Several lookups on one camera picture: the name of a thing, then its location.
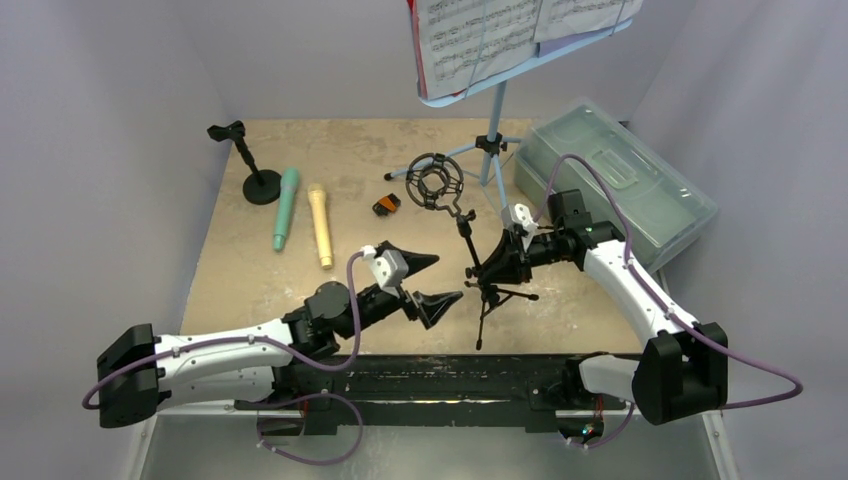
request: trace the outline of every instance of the gray wall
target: gray wall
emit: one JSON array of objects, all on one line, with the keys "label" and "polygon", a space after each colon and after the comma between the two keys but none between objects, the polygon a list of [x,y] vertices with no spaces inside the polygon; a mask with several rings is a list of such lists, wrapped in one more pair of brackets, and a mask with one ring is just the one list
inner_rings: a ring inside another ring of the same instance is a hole
[{"label": "gray wall", "polygon": [[[846,24],[840,0],[702,0],[632,123],[721,208],[669,267],[675,297],[807,387],[726,412],[743,478],[848,470]],[[731,376],[732,400],[788,388]]]},{"label": "gray wall", "polygon": [[0,112],[3,477],[118,478],[130,430],[79,402],[129,325],[177,329],[222,104],[170,3],[29,0],[0,3]]},{"label": "gray wall", "polygon": [[[645,0],[613,38],[510,82],[504,115],[552,115],[588,95],[629,117],[694,0]],[[246,118],[486,117],[491,93],[418,100],[405,0],[177,0],[227,112]]]}]

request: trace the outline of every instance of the microphone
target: microphone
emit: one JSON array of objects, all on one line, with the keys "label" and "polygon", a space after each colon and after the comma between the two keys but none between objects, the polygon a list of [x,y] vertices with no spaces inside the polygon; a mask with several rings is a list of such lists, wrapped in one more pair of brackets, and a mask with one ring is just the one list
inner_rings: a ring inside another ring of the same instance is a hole
[{"label": "microphone", "polygon": [[330,229],[327,226],[327,193],[320,183],[309,186],[309,205],[312,207],[312,223],[315,225],[315,243],[321,268],[333,268],[333,249],[330,246]]},{"label": "microphone", "polygon": [[294,194],[300,182],[300,173],[296,168],[287,168],[280,179],[280,206],[277,208],[277,222],[274,224],[274,251],[283,250],[286,237],[289,236]]}]

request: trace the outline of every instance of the round black base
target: round black base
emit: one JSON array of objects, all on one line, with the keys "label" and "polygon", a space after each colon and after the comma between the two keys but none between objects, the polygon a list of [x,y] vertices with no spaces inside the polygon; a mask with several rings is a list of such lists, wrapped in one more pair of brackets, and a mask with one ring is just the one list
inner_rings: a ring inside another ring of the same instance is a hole
[{"label": "round black base", "polygon": [[260,170],[259,173],[262,174],[265,184],[260,185],[256,174],[252,173],[244,180],[241,191],[248,202],[254,205],[268,205],[280,198],[280,174],[273,170]]}]

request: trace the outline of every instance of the orange and black object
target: orange and black object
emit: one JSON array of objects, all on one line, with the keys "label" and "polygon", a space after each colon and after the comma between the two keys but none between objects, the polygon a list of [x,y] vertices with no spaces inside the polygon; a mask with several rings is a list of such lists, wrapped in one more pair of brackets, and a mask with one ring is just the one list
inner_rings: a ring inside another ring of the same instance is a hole
[{"label": "orange and black object", "polygon": [[371,210],[374,210],[377,216],[385,217],[390,213],[395,213],[398,207],[400,207],[400,199],[394,193],[390,193],[377,200],[377,203],[371,207]]}]

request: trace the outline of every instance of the sheet music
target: sheet music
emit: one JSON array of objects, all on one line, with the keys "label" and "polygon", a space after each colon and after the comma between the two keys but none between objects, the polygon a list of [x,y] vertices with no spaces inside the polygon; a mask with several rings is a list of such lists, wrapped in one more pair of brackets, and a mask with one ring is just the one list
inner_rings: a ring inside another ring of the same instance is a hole
[{"label": "sheet music", "polygon": [[[533,35],[541,2],[417,0],[418,39],[427,97],[438,98],[465,90],[472,72],[476,83],[532,57],[536,53]],[[481,37],[483,47],[478,63]]]},{"label": "sheet music", "polygon": [[642,8],[642,0],[542,0],[535,42],[591,32],[621,23]]}]

